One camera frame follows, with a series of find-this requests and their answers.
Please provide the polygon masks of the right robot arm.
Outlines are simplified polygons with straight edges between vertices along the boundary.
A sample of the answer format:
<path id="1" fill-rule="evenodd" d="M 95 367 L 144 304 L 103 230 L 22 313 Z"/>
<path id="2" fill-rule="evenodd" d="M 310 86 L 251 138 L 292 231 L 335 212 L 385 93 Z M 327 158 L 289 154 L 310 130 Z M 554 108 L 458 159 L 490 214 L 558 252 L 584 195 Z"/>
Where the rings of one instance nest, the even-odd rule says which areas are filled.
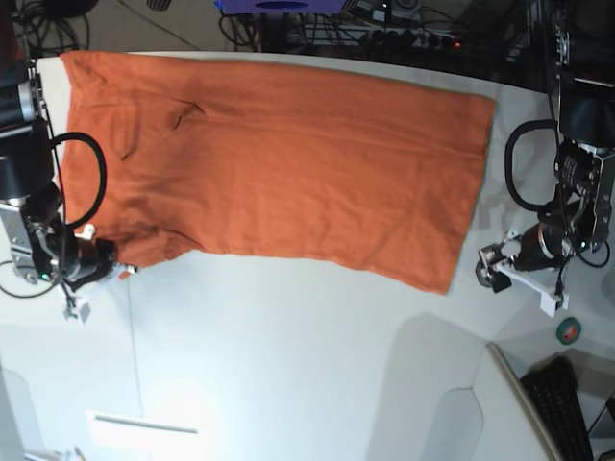
<path id="1" fill-rule="evenodd" d="M 88 134 L 54 135 L 42 82 L 26 41 L 15 30 L 14 8 L 1 7 L 1 224 L 9 264 L 24 281 L 76 292 L 113 272 L 137 272 L 117 259 L 115 245 L 95 235 L 90 221 L 103 203 L 108 170 L 102 148 Z M 98 187 L 91 207 L 73 222 L 66 203 L 57 149 L 85 144 L 95 155 Z"/>

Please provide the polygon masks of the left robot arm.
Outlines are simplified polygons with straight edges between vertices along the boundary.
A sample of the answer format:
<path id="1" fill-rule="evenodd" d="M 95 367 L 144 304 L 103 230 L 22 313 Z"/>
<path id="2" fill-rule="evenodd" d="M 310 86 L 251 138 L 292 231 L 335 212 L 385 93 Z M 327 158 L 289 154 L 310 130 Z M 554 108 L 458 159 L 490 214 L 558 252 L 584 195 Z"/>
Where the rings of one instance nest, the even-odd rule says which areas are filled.
<path id="1" fill-rule="evenodd" d="M 614 4 L 611 1 L 542 1 L 539 33 L 550 116 L 525 122 L 504 146 L 504 179 L 520 208 L 537 222 L 513 236 L 520 250 L 504 254 L 504 244 L 479 252 L 480 285 L 501 292 L 516 273 L 546 269 L 563 273 L 568 263 L 609 247 L 614 189 Z M 549 130 L 555 138 L 553 198 L 526 201 L 513 179 L 517 141 Z"/>

